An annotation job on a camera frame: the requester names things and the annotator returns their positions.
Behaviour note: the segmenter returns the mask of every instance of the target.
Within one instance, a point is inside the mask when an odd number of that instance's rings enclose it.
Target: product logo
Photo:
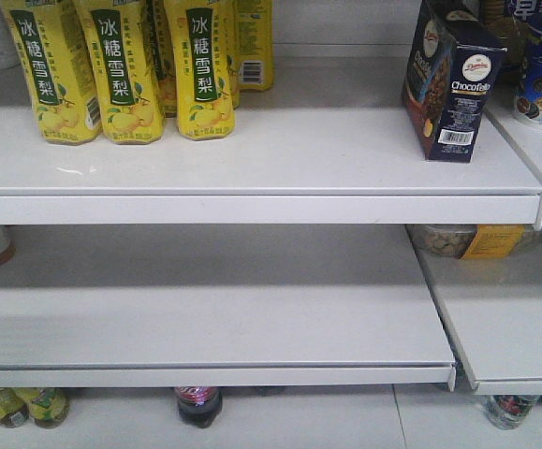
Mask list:
[[[435,54],[438,46],[439,35],[437,34],[435,22],[428,21],[427,26],[424,28],[424,38],[422,40],[422,47],[427,58],[431,58]]]
[[[461,72],[469,81],[484,80],[491,72],[491,59],[484,54],[475,54],[464,62]]]
[[[446,19],[450,22],[458,22],[458,21],[470,21],[470,22],[477,22],[476,17],[473,16],[471,13],[466,11],[451,11],[449,14],[447,14]]]

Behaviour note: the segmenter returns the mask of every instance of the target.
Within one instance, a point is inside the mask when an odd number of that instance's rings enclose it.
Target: green label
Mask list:
[[[148,24],[148,38],[150,40],[150,47],[152,48],[152,55],[154,57],[154,69],[156,71],[156,78],[163,80],[167,77],[165,67],[162,62],[162,55],[160,54],[160,47],[158,46],[158,34],[156,32],[156,15],[154,13],[154,0],[148,0],[146,2],[146,14]]]
[[[96,9],[92,11],[92,19],[109,79],[110,102],[120,106],[133,105],[135,99],[125,60],[121,13],[111,9]]]
[[[208,7],[187,9],[187,21],[192,47],[196,101],[214,101],[218,94],[212,63],[212,9]]]
[[[37,32],[34,14],[28,11],[12,10],[10,15],[21,35],[25,54],[31,66],[32,78],[36,84],[37,99],[44,105],[59,105],[60,100],[48,66],[44,45]]]

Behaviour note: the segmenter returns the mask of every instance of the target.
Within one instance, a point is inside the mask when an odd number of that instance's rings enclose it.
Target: cereal box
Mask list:
[[[504,56],[460,1],[422,1],[402,97],[428,160],[470,162]]]

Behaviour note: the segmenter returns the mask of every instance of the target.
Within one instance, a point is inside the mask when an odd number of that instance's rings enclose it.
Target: snack container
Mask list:
[[[504,55],[461,2],[422,1],[402,99],[426,159],[470,162]]]
[[[407,224],[406,229],[412,243],[416,248],[429,253],[443,257],[463,258],[471,248],[473,241],[478,234],[481,226],[474,224]],[[497,232],[502,229],[509,236],[509,227],[518,226],[491,226]],[[506,248],[496,253],[484,253],[482,257],[476,258],[500,258],[507,255],[524,253],[533,249],[542,241],[542,233],[535,231],[532,226],[520,226],[520,235],[516,235],[512,241],[504,239],[495,239],[495,241],[504,241]]]

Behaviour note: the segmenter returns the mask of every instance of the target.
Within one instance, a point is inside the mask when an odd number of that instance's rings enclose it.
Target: box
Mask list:
[[[470,162],[504,56],[460,1],[422,1],[402,97],[426,159]]]

